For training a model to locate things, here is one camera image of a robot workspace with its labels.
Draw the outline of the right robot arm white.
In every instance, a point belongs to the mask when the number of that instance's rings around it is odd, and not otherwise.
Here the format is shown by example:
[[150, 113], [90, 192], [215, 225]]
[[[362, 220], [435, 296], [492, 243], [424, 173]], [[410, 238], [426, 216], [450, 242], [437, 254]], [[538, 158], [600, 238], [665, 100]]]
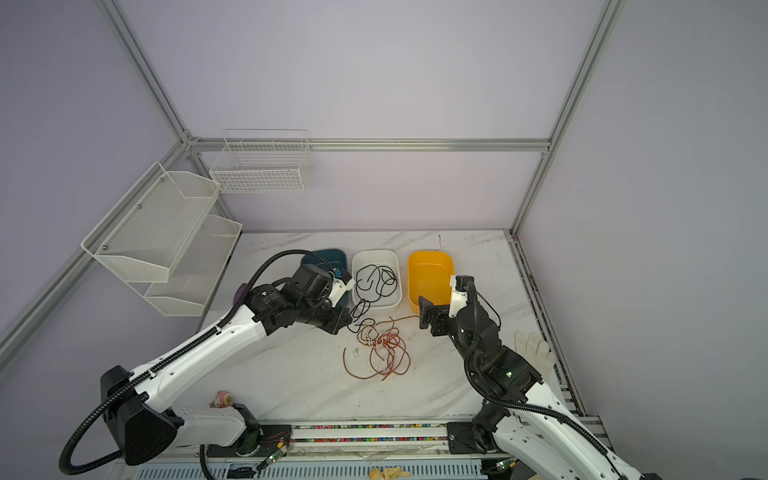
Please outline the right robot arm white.
[[538, 335], [501, 339], [501, 325], [481, 304], [473, 284], [453, 290], [446, 305], [419, 300], [419, 326], [447, 337], [462, 359], [464, 375], [483, 405], [473, 417], [479, 448], [522, 461], [544, 479], [642, 479], [591, 433], [546, 383], [549, 345]]

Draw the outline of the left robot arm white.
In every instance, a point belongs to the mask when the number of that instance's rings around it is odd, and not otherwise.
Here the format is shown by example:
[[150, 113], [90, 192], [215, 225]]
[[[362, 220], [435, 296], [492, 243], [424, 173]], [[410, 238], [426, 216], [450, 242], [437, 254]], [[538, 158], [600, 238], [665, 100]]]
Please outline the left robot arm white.
[[[176, 400], [198, 380], [244, 348], [295, 323], [336, 335], [351, 321], [342, 297], [355, 287], [353, 274], [325, 259], [302, 264], [293, 275], [270, 283], [260, 277], [277, 260], [304, 256], [303, 249], [268, 258], [239, 289], [223, 317], [157, 359], [127, 370], [115, 366], [102, 375], [101, 402], [78, 425], [59, 457], [65, 475], [81, 475], [121, 459], [141, 465], [183, 442], [231, 446], [256, 424], [244, 407], [221, 416], [183, 415]], [[98, 419], [104, 420], [116, 451], [76, 465], [76, 447]]]

